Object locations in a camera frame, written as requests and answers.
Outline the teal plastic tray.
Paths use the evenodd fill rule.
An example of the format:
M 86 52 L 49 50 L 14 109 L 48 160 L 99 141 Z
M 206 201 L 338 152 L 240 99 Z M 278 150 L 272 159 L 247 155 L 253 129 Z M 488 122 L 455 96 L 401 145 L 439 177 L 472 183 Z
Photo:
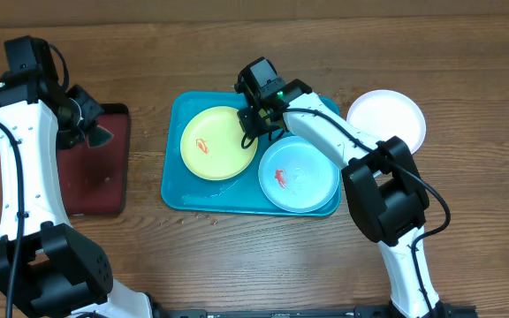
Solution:
M 315 216 L 332 214 L 341 201 L 341 182 L 333 198 L 322 208 L 306 214 L 284 211 L 262 192 L 258 169 L 264 152 L 276 141 L 294 136 L 288 132 L 280 139 L 258 138 L 252 162 L 238 175 L 210 181 L 194 175 L 184 164 L 180 154 L 180 140 L 187 124 L 200 112 L 216 106 L 228 106 L 238 111 L 247 105 L 243 95 L 190 91 L 180 95 L 172 105 L 170 128 L 166 144 L 161 195 L 170 207 L 218 213 L 237 213 L 269 216 Z

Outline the yellow-green plate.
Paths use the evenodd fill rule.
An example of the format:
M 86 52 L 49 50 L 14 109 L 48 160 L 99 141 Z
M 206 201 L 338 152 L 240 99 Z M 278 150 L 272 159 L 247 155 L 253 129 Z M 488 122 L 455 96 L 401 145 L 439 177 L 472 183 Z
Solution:
M 254 159 L 258 139 L 243 140 L 238 110 L 216 106 L 200 112 L 186 126 L 180 140 L 185 166 L 197 177 L 225 180 L 240 174 Z

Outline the light blue plate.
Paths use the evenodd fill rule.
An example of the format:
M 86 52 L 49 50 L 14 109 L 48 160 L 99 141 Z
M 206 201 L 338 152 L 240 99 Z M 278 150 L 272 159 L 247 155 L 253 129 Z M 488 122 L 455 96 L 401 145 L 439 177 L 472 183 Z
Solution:
M 306 214 L 333 198 L 339 186 L 339 169 L 308 141 L 290 136 L 264 152 L 258 178 L 272 204 L 287 212 Z

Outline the dark red water tray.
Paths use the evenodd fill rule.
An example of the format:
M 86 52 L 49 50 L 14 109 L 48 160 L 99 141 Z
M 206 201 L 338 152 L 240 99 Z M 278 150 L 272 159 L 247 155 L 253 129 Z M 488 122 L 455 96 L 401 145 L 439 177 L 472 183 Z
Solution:
M 131 118 L 122 103 L 106 103 L 97 118 L 112 133 L 105 145 L 85 141 L 57 152 L 57 167 L 68 216 L 114 216 L 125 207 Z

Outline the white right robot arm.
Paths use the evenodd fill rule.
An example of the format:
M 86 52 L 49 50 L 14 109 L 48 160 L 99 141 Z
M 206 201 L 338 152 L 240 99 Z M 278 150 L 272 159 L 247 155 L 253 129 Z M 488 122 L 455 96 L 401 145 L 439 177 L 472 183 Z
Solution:
M 340 169 L 350 215 L 362 234 L 378 244 L 391 282 L 391 310 L 398 317 L 439 317 L 444 305 L 429 277 L 423 240 L 446 229 L 427 231 L 425 212 L 442 196 L 422 180 L 411 150 L 392 137 L 382 141 L 349 125 L 299 79 L 285 82 L 270 60 L 259 57 L 243 68 L 234 85 L 245 96 L 239 112 L 245 135 L 253 138 L 283 129 L 308 141 Z

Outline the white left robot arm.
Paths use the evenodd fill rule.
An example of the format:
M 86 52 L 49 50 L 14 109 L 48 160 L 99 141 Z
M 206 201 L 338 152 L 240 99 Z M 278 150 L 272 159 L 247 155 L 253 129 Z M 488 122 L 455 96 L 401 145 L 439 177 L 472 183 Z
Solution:
M 104 250 L 76 231 L 80 211 L 125 205 L 130 115 L 71 85 L 59 50 L 26 35 L 4 45 L 0 77 L 0 292 L 28 317 L 162 317 L 112 274 Z

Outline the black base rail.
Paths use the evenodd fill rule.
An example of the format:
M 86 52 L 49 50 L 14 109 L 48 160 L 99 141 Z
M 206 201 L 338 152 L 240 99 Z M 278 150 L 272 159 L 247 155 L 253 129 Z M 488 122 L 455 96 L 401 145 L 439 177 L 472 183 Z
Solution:
M 84 311 L 88 314 L 75 314 L 74 317 L 131 317 L 114 315 L 98 310 Z M 205 310 L 172 310 L 153 308 L 151 317 L 170 318 L 395 318 L 404 317 L 397 314 L 391 306 L 357 306 L 347 310 L 297 310 L 297 311 L 229 311 L 208 312 Z M 437 305 L 434 317 L 444 318 L 477 318 L 475 307 L 454 307 L 449 304 Z

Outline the white plate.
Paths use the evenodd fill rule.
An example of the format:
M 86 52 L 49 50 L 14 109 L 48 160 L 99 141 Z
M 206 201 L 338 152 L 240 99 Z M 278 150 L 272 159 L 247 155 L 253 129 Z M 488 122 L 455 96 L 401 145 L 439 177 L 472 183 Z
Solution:
M 419 106 L 406 95 L 387 89 L 373 90 L 358 97 L 350 106 L 346 121 L 381 140 L 397 136 L 412 154 L 420 149 L 427 133 Z

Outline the black and pink sponge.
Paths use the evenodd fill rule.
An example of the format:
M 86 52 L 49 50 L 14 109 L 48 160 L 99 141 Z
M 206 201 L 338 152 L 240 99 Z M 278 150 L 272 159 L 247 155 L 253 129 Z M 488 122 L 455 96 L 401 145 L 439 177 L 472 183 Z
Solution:
M 98 148 L 106 145 L 112 138 L 114 134 L 102 127 L 101 125 L 96 125 L 92 127 L 86 134 L 87 145 L 90 148 Z

